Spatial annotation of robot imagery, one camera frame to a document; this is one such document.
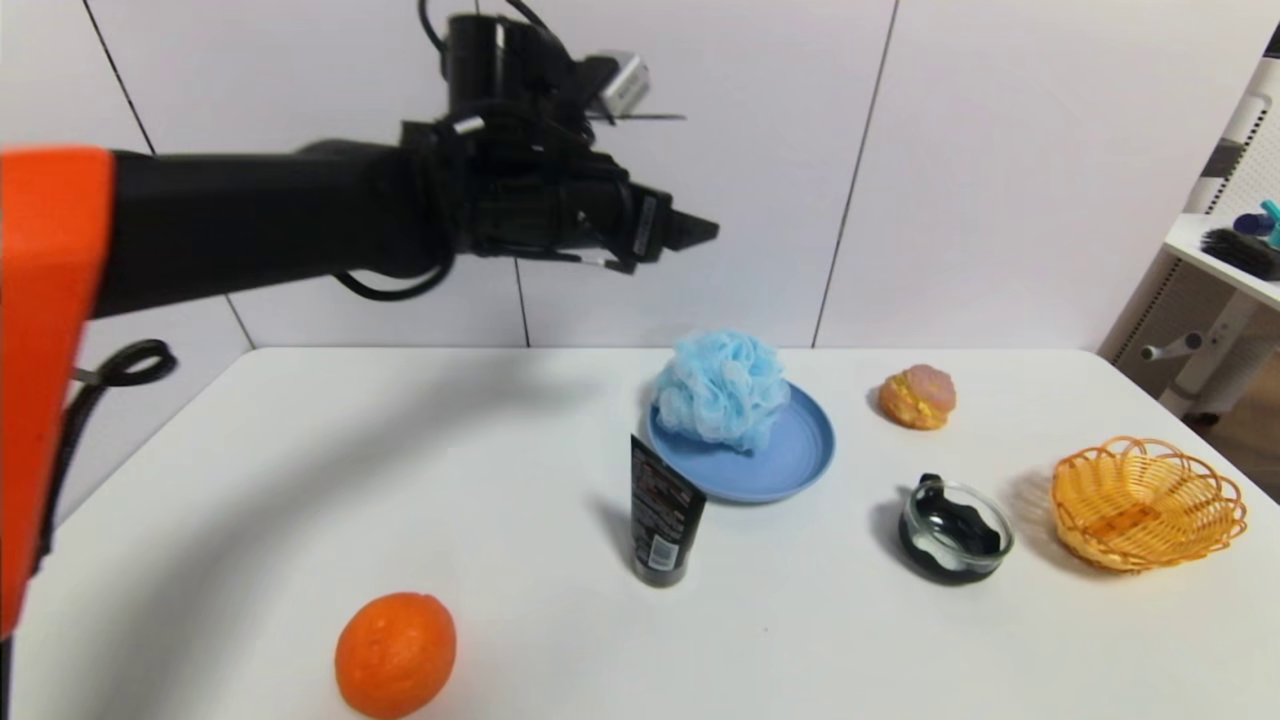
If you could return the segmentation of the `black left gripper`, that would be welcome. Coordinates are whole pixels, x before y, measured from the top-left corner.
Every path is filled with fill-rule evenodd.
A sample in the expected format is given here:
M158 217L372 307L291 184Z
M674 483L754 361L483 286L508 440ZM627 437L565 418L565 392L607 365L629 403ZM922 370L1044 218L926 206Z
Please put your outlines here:
M716 222L669 208L669 196L616 177L540 179L536 196L547 217L539 260L639 265L655 261L662 247L680 252L721 232Z

